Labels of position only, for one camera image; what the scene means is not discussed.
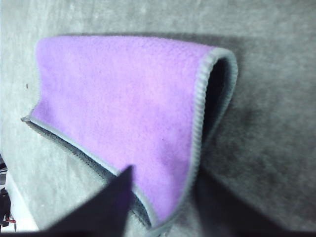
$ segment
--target cloth fold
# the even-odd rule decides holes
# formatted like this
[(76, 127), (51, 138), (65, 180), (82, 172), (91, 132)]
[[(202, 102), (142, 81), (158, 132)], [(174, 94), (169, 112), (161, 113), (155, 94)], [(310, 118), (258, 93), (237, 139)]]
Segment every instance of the cloth fold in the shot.
[[(40, 40), (36, 57), (40, 100), (30, 121), (114, 175), (134, 165), (134, 192), (161, 230), (193, 184), (212, 80), (224, 86), (208, 136), (231, 99), (234, 54), (172, 39), (64, 36)], [(215, 67), (224, 73), (212, 77)]]

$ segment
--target purple towel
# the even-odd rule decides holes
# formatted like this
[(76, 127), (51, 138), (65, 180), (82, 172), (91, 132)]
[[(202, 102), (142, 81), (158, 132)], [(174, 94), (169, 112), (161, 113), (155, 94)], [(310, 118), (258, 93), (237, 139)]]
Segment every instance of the purple towel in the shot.
[(199, 165), (210, 73), (226, 63), (219, 120), (236, 83), (234, 55), (171, 39), (93, 36), (42, 39), (36, 56), (40, 100), (31, 122), (115, 175), (134, 165), (134, 192), (152, 226), (171, 220)]

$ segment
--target gray floor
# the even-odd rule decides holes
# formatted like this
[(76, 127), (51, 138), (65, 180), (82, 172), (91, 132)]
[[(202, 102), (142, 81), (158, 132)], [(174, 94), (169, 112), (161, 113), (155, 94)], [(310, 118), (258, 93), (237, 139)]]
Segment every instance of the gray floor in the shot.
[[(232, 50), (236, 91), (203, 164), (286, 228), (316, 231), (316, 1), (2, 0), (1, 154), (40, 228), (104, 185), (20, 121), (38, 100), (36, 42), (64, 34), (154, 35)], [(198, 236), (194, 216), (189, 205), (170, 236)]]

